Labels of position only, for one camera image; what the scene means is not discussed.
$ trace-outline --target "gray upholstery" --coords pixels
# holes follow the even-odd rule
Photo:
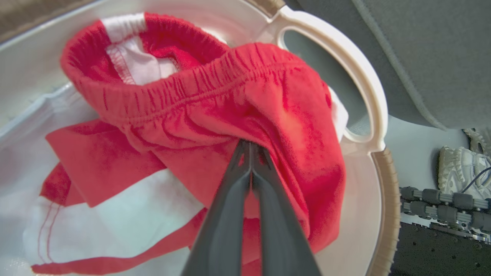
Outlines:
[[[392,116],[441,129],[490,125],[491,1],[294,4],[358,45],[382,82]]]

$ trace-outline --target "sneaker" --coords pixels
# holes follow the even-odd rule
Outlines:
[[[464,129],[464,132],[470,138],[470,150],[491,156],[491,129],[469,128]]]
[[[451,149],[447,146],[440,150],[438,168],[438,187],[442,193],[461,193],[483,170],[491,167],[491,158],[468,150],[464,147]],[[474,198],[491,197],[491,170],[481,175],[465,193]]]

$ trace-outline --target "white plastic handle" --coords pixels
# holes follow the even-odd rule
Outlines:
[[[385,94],[375,70],[360,49],[342,32],[323,20],[301,11],[284,6],[271,25],[277,44],[286,49],[284,34],[295,30],[328,51],[348,72],[360,91],[370,117],[370,136],[359,136],[345,131],[341,147],[343,154],[372,153],[385,149],[388,111]]]

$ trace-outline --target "gray floor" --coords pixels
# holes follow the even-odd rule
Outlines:
[[[305,60],[336,91],[350,114],[348,128],[357,134],[368,133],[370,127],[365,104],[341,65],[322,47],[295,31],[285,34],[285,44],[288,50]],[[385,142],[392,151],[399,186],[412,186],[420,190],[437,189],[436,164],[438,153],[443,146],[469,147],[467,136],[461,130],[445,132],[395,117],[389,118]],[[429,225],[431,222],[405,214],[402,214],[401,221],[421,225]]]

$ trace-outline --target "cable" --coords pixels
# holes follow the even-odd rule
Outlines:
[[[472,184],[474,184],[474,182],[476,182],[476,180],[481,177],[481,175],[483,175],[483,173],[487,172],[488,170],[490,170],[491,167],[488,167],[486,169],[484,169],[483,171],[481,171],[476,177],[474,177],[474,179],[469,183],[469,185],[467,185],[467,187],[465,189],[462,190],[461,193],[465,193],[465,191],[467,191],[467,189],[470,188],[470,186],[472,186]]]

